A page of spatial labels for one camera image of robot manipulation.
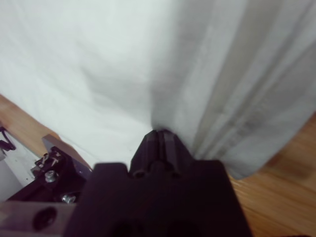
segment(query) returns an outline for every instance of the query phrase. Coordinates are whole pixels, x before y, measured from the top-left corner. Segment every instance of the screw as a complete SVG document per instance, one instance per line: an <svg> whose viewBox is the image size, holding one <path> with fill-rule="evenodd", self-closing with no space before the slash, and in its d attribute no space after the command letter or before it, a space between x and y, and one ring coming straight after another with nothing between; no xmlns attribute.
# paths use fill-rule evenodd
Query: screw
<svg viewBox="0 0 316 237"><path fill-rule="evenodd" d="M76 200L76 196L74 195L68 195L68 194L65 194L63 195L63 197L61 198L61 200L67 204L70 204L70 203L74 203L75 200Z"/></svg>
<svg viewBox="0 0 316 237"><path fill-rule="evenodd" d="M55 178L55 171L54 170L50 170L48 172L45 173L45 181L48 183L52 183L56 180Z"/></svg>

